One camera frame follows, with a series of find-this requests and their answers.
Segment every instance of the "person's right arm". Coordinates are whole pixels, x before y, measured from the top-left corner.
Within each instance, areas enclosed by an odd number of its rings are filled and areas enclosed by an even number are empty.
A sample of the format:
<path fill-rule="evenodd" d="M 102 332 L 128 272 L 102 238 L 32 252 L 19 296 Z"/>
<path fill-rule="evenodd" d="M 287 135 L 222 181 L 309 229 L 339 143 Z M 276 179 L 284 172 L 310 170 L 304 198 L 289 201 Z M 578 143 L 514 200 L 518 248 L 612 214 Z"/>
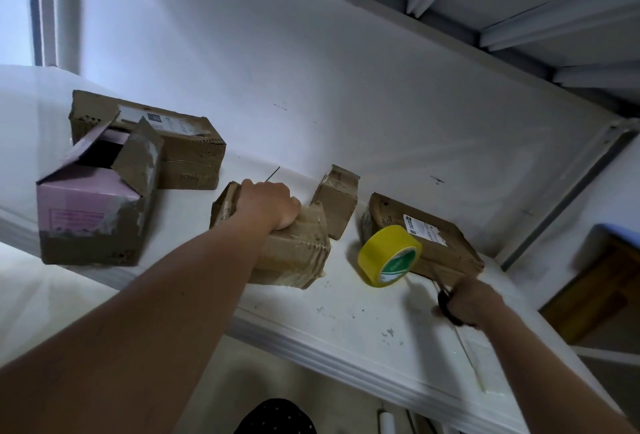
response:
<path fill-rule="evenodd" d="M 449 310 L 477 325 L 491 342 L 531 434 L 637 434 L 491 286 L 477 279 L 461 281 Z"/>

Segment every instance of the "torn cardboard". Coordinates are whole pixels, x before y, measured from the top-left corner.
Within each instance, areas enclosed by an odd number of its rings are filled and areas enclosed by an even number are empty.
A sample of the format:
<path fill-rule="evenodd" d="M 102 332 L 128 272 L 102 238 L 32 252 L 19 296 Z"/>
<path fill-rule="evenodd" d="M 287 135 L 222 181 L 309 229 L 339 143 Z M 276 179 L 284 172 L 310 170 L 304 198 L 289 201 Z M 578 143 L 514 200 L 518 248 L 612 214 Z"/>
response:
<path fill-rule="evenodd" d="M 422 254 L 411 272 L 436 279 L 435 271 L 444 284 L 453 286 L 464 276 L 475 277 L 484 269 L 483 260 L 453 223 L 373 194 L 362 218 L 363 240 L 389 225 L 404 227 L 422 244 Z"/>
<path fill-rule="evenodd" d="M 331 165 L 318 185 L 311 203 L 320 202 L 324 208 L 329 236 L 338 240 L 347 228 L 358 204 L 360 177 L 344 168 Z"/>
<path fill-rule="evenodd" d="M 239 183 L 232 181 L 227 185 L 211 208 L 209 228 L 236 212 L 239 194 Z M 330 251 L 322 205 L 302 207 L 289 227 L 269 234 L 249 282 L 307 289 L 323 276 L 324 263 Z"/>
<path fill-rule="evenodd" d="M 131 133 L 105 115 L 36 182 L 45 264 L 135 266 L 157 189 L 163 139 L 146 119 Z"/>
<path fill-rule="evenodd" d="M 131 131 L 145 117 L 164 139 L 159 188 L 215 190 L 227 145 L 206 117 L 195 117 L 110 98 L 74 91 L 69 114 L 71 134 L 77 143 L 97 124 L 120 111 L 111 127 Z"/>

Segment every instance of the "pink cardboard box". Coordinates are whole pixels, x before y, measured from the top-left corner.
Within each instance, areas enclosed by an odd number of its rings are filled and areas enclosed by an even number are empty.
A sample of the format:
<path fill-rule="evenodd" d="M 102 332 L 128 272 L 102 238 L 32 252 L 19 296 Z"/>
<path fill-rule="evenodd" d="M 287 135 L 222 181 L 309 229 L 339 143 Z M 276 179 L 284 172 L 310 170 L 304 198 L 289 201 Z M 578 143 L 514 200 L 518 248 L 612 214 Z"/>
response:
<path fill-rule="evenodd" d="M 131 134 L 108 129 L 112 121 L 95 126 L 36 182 L 45 264 L 138 264 L 163 139 L 144 118 Z"/>

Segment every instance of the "yellow tape roll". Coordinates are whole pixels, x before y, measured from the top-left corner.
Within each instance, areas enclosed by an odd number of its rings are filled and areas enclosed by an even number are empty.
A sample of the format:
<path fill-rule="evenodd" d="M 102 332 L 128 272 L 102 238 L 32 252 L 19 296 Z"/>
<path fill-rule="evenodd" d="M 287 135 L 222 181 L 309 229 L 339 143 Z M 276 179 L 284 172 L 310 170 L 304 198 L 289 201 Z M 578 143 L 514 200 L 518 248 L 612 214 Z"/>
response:
<path fill-rule="evenodd" d="M 422 244 L 400 225 L 389 225 L 371 236 L 360 249 L 358 266 L 371 284 L 385 287 L 409 272 L 422 253 Z"/>

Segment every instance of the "person's right hand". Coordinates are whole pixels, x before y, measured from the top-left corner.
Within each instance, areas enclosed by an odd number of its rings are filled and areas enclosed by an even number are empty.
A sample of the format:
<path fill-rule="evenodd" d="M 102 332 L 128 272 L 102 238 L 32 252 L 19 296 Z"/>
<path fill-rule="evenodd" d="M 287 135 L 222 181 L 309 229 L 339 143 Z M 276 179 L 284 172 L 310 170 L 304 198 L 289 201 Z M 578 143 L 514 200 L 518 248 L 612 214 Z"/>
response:
<path fill-rule="evenodd" d="M 453 288 L 447 307 L 449 312 L 468 325 L 482 329 L 486 320 L 504 306 L 502 297 L 488 284 L 476 278 L 465 277 Z M 441 316 L 440 308 L 434 314 Z"/>
<path fill-rule="evenodd" d="M 236 211 L 251 213 L 256 219 L 265 218 L 271 230 L 278 230 L 289 227 L 296 220 L 300 213 L 300 200 L 290 196 L 284 183 L 264 181 L 254 184 L 251 180 L 244 180 Z"/>

